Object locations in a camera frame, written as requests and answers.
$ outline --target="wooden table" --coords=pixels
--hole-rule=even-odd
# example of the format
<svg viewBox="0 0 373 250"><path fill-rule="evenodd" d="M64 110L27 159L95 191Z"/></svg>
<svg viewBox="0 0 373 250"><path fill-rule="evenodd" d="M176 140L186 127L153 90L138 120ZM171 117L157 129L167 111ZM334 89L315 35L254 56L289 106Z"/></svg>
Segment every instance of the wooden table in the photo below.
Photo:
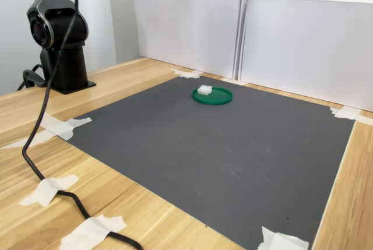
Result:
<svg viewBox="0 0 373 250"><path fill-rule="evenodd" d="M141 58L89 74L97 86L64 96L51 92L47 112L66 121L124 97L175 78L164 62ZM221 79L204 73L203 76ZM342 105L247 84L247 87L341 108ZM33 87L0 96L0 147L29 136L40 111L45 89ZM373 113L362 111L373 118ZM128 225L120 233L145 249L241 249L197 219L54 137L29 149L45 177L75 174L76 193L91 216L122 216ZM372 126L355 123L333 186L314 249L373 249ZM39 179L21 155L21 148L0 150L0 249L58 249L61 238L82 221L70 198L56 196L46 208L19 206ZM98 249L130 249L106 238Z"/></svg>

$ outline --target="green plastic lid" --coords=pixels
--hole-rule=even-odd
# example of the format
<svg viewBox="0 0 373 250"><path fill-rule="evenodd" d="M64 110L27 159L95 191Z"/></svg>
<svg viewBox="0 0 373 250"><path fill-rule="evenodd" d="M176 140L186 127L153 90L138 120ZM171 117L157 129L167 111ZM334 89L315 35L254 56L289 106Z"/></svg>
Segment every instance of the green plastic lid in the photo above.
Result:
<svg viewBox="0 0 373 250"><path fill-rule="evenodd" d="M203 104L209 105L221 105L229 103L232 98L232 92L227 89L220 87L212 87L212 92L210 94L199 94L198 89L193 90L192 98Z"/></svg>

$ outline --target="dark gray mat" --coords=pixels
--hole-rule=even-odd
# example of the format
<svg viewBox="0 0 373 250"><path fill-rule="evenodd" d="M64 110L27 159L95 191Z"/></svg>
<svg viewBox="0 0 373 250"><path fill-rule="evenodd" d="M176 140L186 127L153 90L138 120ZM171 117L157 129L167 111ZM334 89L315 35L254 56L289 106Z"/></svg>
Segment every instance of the dark gray mat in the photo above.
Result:
<svg viewBox="0 0 373 250"><path fill-rule="evenodd" d="M230 104L191 99L202 84ZM262 226L312 243L354 121L329 107L210 78L176 78L80 118L68 142L229 239Z"/></svg>

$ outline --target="white tape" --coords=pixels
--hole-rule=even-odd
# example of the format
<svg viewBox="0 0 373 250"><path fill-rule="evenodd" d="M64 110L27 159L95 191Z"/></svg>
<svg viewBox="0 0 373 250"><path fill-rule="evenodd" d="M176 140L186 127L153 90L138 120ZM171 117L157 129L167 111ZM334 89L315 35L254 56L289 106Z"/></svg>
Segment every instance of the white tape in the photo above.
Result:
<svg viewBox="0 0 373 250"><path fill-rule="evenodd" d="M76 128L77 126L84 125L90 121L92 121L91 118L85 118L80 120L70 119L66 122L63 122L59 119L54 118L50 114L45 113L43 116L43 120L41 120L41 126L45 130L38 132L35 135L33 141L30 144L30 147L43 143L56 135L58 135L62 139L69 140L73 136L74 128ZM24 138L12 144L6 145L0 149L23 147L26 144L27 140L28 138Z"/></svg>
<svg viewBox="0 0 373 250"><path fill-rule="evenodd" d="M185 71L179 71L177 69L171 68L175 74L180 74L179 77L185 77L185 78L199 78L199 75L202 74L202 71L190 71L190 72L185 72Z"/></svg>
<svg viewBox="0 0 373 250"><path fill-rule="evenodd" d="M308 242L300 240L297 237L274 233L267 228L262 227L263 242L258 250L307 250Z"/></svg>
<svg viewBox="0 0 373 250"><path fill-rule="evenodd" d="M61 240L60 250L89 250L104 241L110 231L115 233L125 228L121 216L106 218L91 217Z"/></svg>
<svg viewBox="0 0 373 250"><path fill-rule="evenodd" d="M332 110L332 114L334 114L336 118L356 120L360 123L373 126L373 119L360 115L360 109L344 106L341 109L331 107L330 110Z"/></svg>
<svg viewBox="0 0 373 250"><path fill-rule="evenodd" d="M232 84L236 84L236 85L246 85L247 83L246 82L242 82L242 81L237 81L237 80L233 80L233 79L229 79L229 78L222 78L221 81L224 81L224 82L229 82L229 83L232 83Z"/></svg>
<svg viewBox="0 0 373 250"><path fill-rule="evenodd" d="M66 190L76 181L78 181L78 177L75 175L69 175L60 179L45 178L41 180L36 190L21 201L19 205L27 206L38 202L41 206L47 207L58 190Z"/></svg>

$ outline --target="black cable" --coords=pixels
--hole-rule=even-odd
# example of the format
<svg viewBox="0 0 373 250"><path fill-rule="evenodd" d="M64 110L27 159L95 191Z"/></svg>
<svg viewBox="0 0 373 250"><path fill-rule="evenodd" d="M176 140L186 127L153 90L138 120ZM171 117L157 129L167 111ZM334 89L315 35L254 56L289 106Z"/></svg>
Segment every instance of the black cable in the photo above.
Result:
<svg viewBox="0 0 373 250"><path fill-rule="evenodd" d="M44 176L42 175L42 173L37 169L37 167L35 166L35 164L31 161L30 157L27 155L27 149L29 148L31 142L33 141L34 137L35 137L35 134L41 124L41 120L43 119L43 116L44 116L44 113L45 113L45 109L47 108L47 104L48 104L48 99L49 99L49 95L50 95L50 92L51 92L51 86L52 86L52 81L53 81L53 78L57 72L57 69L58 69L58 66L59 66L59 63L61 61L61 55L62 55L62 52L65 48L65 45L66 45L66 41L70 35L70 32L71 32L71 28L73 27L74 25L74 22L76 20L76 18L78 17L78 13L79 13L79 4L78 4L79 0L75 0L75 8L74 8L74 14L72 16L72 19L70 21L70 24L69 24L69 27L66 31L66 34L64 36L64 39L62 40L62 44L61 44L61 47L60 47L60 50L59 50L59 53L58 53L58 57L57 57L57 60L56 60L56 65L54 66L54 69L52 71L52 74L51 74L51 77L49 78L48 80L48 83L47 83L47 88L45 90L45 97L44 97L44 101L43 101L43 105L41 106L41 110L40 110L40 114L39 114L39 117L37 118L37 121L35 123L35 126L30 134L30 137L28 138L26 144L23 146L23 149L22 149L22 156L23 158L25 159L25 161L29 164L29 166L31 167L31 169L36 173L36 175L39 177L40 180L43 180L44 179ZM74 193L71 193L71 192L66 192L66 191L58 191L57 192L58 195L62 195L62 196L68 196L70 198L72 198L76 205L78 206L80 212L82 212L83 216L85 217L85 219L88 219L90 217L90 215L88 214L87 210L84 208L84 206L82 205L82 202L79 200L78 196L76 196ZM140 243L138 243L137 241L129 238L129 237L126 237L124 235L121 235L121 234L117 234L117 233L114 233L114 232L110 232L108 235L108 237L113 237L117 240L120 240L120 241L123 241L123 242L126 242L127 244L135 247L137 250L143 250L143 247L141 246Z"/></svg>
<svg viewBox="0 0 373 250"><path fill-rule="evenodd" d="M43 69L43 67L41 65L36 65L36 66L34 66L34 68L32 70L35 72L38 68ZM24 81L22 82L21 85L19 85L17 91L20 91L21 89L23 89L23 87L24 87Z"/></svg>

